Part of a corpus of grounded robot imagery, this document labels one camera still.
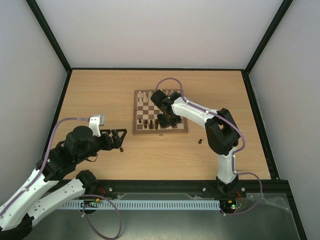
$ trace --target wooden tabletop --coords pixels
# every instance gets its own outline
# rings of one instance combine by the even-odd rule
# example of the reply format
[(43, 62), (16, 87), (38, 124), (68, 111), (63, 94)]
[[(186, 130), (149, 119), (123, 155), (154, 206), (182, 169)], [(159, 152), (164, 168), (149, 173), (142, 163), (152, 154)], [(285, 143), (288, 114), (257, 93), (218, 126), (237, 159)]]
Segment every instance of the wooden tabletop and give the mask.
[[(188, 133), (133, 135), (134, 91), (155, 89), (167, 77), (182, 82), (191, 101), (210, 109), (228, 109), (246, 140), (236, 154), (237, 172), (252, 172), (270, 179), (267, 163), (240, 71), (158, 71), (158, 70), (74, 70), (62, 104), (59, 119), (104, 114), (101, 129), (127, 129), (119, 149), (100, 151), (96, 162), (84, 161), (66, 179), (81, 170), (90, 170), (105, 180), (214, 180), (217, 156), (210, 149), (206, 131), (188, 121)], [(167, 80), (162, 89), (177, 89)], [(66, 121), (58, 128), (53, 146), (65, 140), (83, 121)], [(254, 179), (242, 175), (240, 179)]]

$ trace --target chessboard frame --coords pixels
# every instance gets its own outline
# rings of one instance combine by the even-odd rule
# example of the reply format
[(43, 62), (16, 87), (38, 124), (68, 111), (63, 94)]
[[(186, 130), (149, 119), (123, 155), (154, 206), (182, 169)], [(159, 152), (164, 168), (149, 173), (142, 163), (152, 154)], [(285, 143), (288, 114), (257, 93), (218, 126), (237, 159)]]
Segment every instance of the chessboard frame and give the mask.
[(138, 112), (138, 93), (139, 91), (141, 92), (152, 92), (154, 93), (155, 90), (154, 89), (139, 89), (139, 90), (135, 90), (134, 91), (134, 103), (133, 103), (133, 126), (132, 126), (132, 133), (134, 135), (141, 135), (141, 134), (181, 134), (181, 133), (188, 133), (188, 121), (185, 117), (182, 117), (182, 123), (179, 124), (183, 124), (183, 128), (158, 128), (158, 129), (137, 129), (137, 121), (138, 121), (138, 117), (137, 117), (137, 112)]

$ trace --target cable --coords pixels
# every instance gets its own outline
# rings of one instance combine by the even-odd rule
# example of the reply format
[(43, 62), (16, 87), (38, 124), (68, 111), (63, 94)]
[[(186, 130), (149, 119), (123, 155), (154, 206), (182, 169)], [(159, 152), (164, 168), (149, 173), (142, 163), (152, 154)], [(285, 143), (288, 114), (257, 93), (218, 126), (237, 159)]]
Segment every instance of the cable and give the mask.
[(41, 165), (41, 168), (39, 170), (39, 172), (37, 173), (37, 175), (35, 176), (35, 178), (27, 185), (25, 186), (24, 190), (20, 191), (4, 208), (3, 210), (0, 212), (0, 218), (3, 217), (3, 215), (6, 213), (6, 211), (8, 210), (8, 208), (10, 208), (10, 206), (25, 192), (27, 191), (36, 181), (37, 179), (40, 177), (40, 175), (42, 174), (43, 170), (45, 169), (46, 163), (48, 161), (48, 157), (49, 157), (49, 152), (50, 152), (50, 148), (52, 146), (52, 142), (54, 140), (54, 136), (55, 133), (57, 131), (57, 128), (59, 126), (59, 124), (61, 124), (64, 121), (68, 121), (68, 120), (80, 120), (80, 121), (89, 121), (89, 118), (84, 118), (84, 117), (67, 117), (64, 119), (61, 119), (60, 121), (58, 121), (56, 123), (56, 125), (54, 126), (53, 130), (52, 130), (52, 134), (48, 143), (48, 147), (46, 148), (46, 152), (45, 152), (45, 156), (43, 159), (43, 163)]
[(99, 195), (95, 195), (95, 194), (86, 194), (86, 195), (82, 195), (82, 197), (90, 197), (90, 198), (100, 198), (100, 199), (103, 199), (103, 200), (106, 200), (108, 203), (110, 203), (112, 205), (112, 207), (115, 209), (116, 213), (118, 214), (118, 217), (119, 217), (119, 231), (117, 233), (117, 235), (115, 237), (106, 237), (106, 236), (103, 236), (101, 233), (99, 233), (95, 227), (92, 225), (92, 223), (89, 221), (86, 213), (85, 213), (85, 209), (86, 207), (88, 206), (85, 205), (82, 209), (82, 216), (85, 218), (85, 220), (89, 223), (90, 225), (90, 228), (94, 231), (95, 234), (97, 234), (100, 238), (102, 239), (105, 239), (105, 240), (115, 240), (117, 238), (119, 238), (120, 236), (120, 233), (121, 233), (121, 229), (122, 229), (122, 219), (121, 219), (121, 215), (120, 215), (120, 212), (119, 212), (119, 209), (116, 207), (116, 205), (114, 205), (114, 203), (112, 201), (110, 201), (109, 199), (103, 197), (103, 196), (99, 196)]
[(219, 118), (220, 120), (224, 121), (226, 124), (228, 124), (229, 126), (231, 126), (231, 127), (239, 134), (239, 136), (241, 137), (241, 139), (242, 139), (242, 147), (240, 147), (239, 149), (233, 151), (232, 154), (231, 154), (231, 167), (232, 167), (232, 172), (233, 172), (234, 174), (238, 175), (238, 176), (240, 176), (240, 175), (253, 175), (253, 176), (255, 176), (255, 177), (258, 179), (258, 181), (259, 181), (260, 194), (259, 194), (259, 197), (258, 197), (257, 201), (254, 203), (254, 205), (253, 205), (252, 207), (248, 208), (248, 209), (245, 210), (245, 211), (236, 212), (236, 213), (224, 213), (224, 212), (221, 210), (221, 212), (223, 213), (224, 216), (240, 215), (240, 214), (247, 213), (248, 211), (250, 211), (251, 209), (253, 209), (253, 208), (260, 202), (261, 197), (262, 197), (263, 187), (262, 187), (262, 183), (261, 183), (260, 178), (259, 178), (256, 174), (254, 174), (254, 173), (252, 173), (252, 172), (236, 173), (236, 168), (235, 168), (235, 154), (238, 153), (238, 152), (240, 152), (240, 151), (242, 151), (242, 150), (246, 147), (246, 140), (245, 140), (244, 135), (240, 132), (240, 130), (239, 130), (234, 124), (232, 124), (230, 121), (228, 121), (228, 120), (225, 119), (224, 117), (222, 117), (222, 116), (220, 116), (220, 115), (218, 115), (218, 114), (216, 114), (216, 113), (214, 113), (214, 112), (207, 111), (207, 109), (203, 109), (202, 107), (199, 107), (199, 106), (197, 106), (197, 105), (195, 105), (195, 104), (192, 104), (189, 100), (187, 100), (187, 99), (185, 98), (185, 95), (184, 95), (183, 86), (182, 86), (181, 82), (180, 82), (178, 79), (176, 79), (176, 78), (174, 78), (174, 77), (166, 77), (166, 78), (164, 78), (164, 79), (162, 79), (161, 81), (158, 82), (158, 84), (157, 84), (156, 87), (155, 87), (155, 90), (157, 91), (159, 85), (160, 85), (162, 82), (166, 81), (166, 80), (174, 80), (174, 81), (176, 81), (176, 82), (180, 85), (180, 93), (181, 93), (182, 100), (183, 100), (187, 105), (189, 105), (189, 106), (191, 106), (191, 107), (194, 107), (195, 109), (198, 109), (198, 110), (200, 110), (200, 111), (202, 111), (202, 112), (204, 112), (204, 113), (208, 113), (208, 114), (213, 115), (214, 117)]

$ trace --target gray floor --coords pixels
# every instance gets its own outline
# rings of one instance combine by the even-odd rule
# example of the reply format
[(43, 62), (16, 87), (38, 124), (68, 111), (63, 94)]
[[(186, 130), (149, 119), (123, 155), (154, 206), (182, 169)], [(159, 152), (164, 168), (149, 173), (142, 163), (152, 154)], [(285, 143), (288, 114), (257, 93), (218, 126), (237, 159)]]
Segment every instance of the gray floor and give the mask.
[[(122, 210), (120, 240), (297, 240), (293, 216), (283, 198), (269, 197), (252, 211), (223, 216), (204, 210)], [(90, 217), (107, 237), (114, 237), (119, 221), (112, 210)], [(99, 240), (78, 210), (56, 210), (34, 227), (27, 240)]]

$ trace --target robotic arm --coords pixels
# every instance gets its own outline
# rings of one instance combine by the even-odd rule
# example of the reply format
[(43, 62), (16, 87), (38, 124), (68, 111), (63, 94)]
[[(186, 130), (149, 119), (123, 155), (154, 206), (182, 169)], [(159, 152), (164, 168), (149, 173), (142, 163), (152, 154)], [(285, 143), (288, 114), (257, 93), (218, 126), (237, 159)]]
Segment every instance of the robotic arm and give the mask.
[(217, 154), (218, 189), (223, 194), (233, 189), (238, 181), (238, 176), (234, 173), (235, 156), (233, 152), (236, 150), (240, 136), (229, 124), (210, 114), (215, 113), (236, 126), (230, 112), (225, 108), (220, 111), (205, 108), (186, 98), (183, 99), (178, 92), (167, 96), (161, 90), (157, 90), (152, 94), (151, 101), (162, 111), (161, 114), (157, 115), (161, 127), (176, 125), (181, 121), (180, 116), (182, 116), (205, 129), (208, 144)]
[(103, 115), (93, 115), (88, 119), (89, 126), (77, 126), (69, 132), (64, 141), (50, 150), (43, 171), (35, 180), (44, 158), (36, 164), (22, 187), (0, 206), (0, 239), (23, 239), (31, 232), (32, 227), (59, 206), (96, 190), (98, 180), (92, 172), (85, 170), (65, 186), (42, 197), (67, 174), (73, 172), (77, 164), (97, 156), (100, 150), (110, 151), (121, 147), (127, 130), (99, 130), (99, 126), (104, 125), (104, 120)]

